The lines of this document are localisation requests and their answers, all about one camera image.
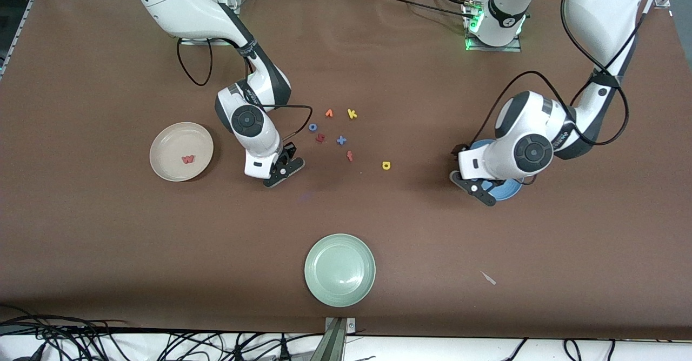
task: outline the green plate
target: green plate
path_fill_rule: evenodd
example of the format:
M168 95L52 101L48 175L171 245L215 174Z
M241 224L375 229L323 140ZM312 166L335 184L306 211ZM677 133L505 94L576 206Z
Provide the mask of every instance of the green plate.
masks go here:
M352 235L319 240L305 258L305 282L320 302L348 307L370 292L375 281L375 258L368 246Z

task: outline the small paper scrap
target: small paper scrap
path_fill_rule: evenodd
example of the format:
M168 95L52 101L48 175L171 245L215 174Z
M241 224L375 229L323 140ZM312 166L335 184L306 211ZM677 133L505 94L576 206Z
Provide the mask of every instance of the small paper scrap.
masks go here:
M490 284L492 284L492 285L497 284L497 282L495 280L493 280L492 277L486 275L485 272L483 272L482 270L480 272L483 274L483 276L485 276L485 279L488 280L490 282Z

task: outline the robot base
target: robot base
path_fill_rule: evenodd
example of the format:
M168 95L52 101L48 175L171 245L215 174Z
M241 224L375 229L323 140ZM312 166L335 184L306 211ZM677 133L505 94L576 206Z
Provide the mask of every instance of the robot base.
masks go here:
M271 176L265 179L264 186L272 188L305 166L305 161L300 157L294 158L294 154L296 154L296 145L293 142L287 143L279 159L276 160Z
M514 37L514 40L512 40L512 42L508 45L490 46L480 42L477 36L470 33L469 29L465 29L465 43L467 44L467 50L521 52L521 45L519 44L518 36Z
M462 13L470 14L472 16L477 16L480 9L480 0L466 1L462 4ZM491 46L482 43L474 33L471 33L470 26L472 23L477 22L476 18L464 18L464 35L465 35L465 46L467 50L480 50L480 51L521 51L521 45L519 44L519 36L515 36L514 39L505 46Z

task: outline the beige plate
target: beige plate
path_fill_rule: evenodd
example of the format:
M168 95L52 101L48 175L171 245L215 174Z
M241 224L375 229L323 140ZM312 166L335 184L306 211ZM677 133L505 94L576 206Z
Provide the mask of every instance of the beige plate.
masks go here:
M166 127L156 136L149 150L149 162L160 178L187 181L202 173L212 160L213 152L214 141L204 127L180 122Z

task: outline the plate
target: plate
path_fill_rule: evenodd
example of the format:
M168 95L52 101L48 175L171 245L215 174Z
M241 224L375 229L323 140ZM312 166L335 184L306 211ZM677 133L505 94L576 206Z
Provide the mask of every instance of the plate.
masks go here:
M180 122L156 136L149 149L149 162L160 178L187 181L202 173L213 153L214 141L204 127Z
M492 142L494 141L494 139L480 139L474 142L469 147L469 149L477 149L479 147L482 147L483 145L492 144ZM480 186L487 191L492 186L492 183L484 181L482 184L480 184ZM495 198L495 200L501 201L507 200L512 196L516 195L520 189L521 184L518 181L516 181L515 179L509 179L505 181L504 184L491 189L490 194Z
M305 259L305 282L312 295L327 306L353 306L375 282L375 258L352 235L326 236Z

